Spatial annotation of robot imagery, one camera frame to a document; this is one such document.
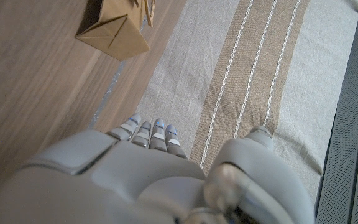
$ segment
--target wooden floor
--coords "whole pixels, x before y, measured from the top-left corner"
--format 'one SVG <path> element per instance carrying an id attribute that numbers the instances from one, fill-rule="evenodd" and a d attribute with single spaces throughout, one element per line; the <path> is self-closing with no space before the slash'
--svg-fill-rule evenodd
<path id="1" fill-rule="evenodd" d="M 36 152 L 86 129 L 120 62 L 74 38 L 87 0 L 0 0 L 0 183 Z M 185 0 L 157 1 L 151 50 L 127 60 L 94 128 L 136 109 Z"/>

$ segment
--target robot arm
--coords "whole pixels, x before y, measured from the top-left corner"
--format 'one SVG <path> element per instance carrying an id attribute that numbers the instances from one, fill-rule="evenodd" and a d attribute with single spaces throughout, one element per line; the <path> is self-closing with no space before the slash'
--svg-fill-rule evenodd
<path id="1" fill-rule="evenodd" d="M 206 178 L 174 126 L 140 116 L 27 161 L 0 188 L 0 223 L 313 223 L 306 190 L 258 127 L 225 143 Z"/>

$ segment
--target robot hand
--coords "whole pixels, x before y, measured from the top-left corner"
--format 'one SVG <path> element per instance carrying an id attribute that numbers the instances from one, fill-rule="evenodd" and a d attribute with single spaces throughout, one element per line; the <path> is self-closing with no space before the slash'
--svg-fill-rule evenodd
<path id="1" fill-rule="evenodd" d="M 78 133 L 28 160 L 0 188 L 0 223 L 313 223 L 296 174 L 255 127 L 225 143 L 209 175 L 174 126 L 134 114 L 106 134 Z"/>

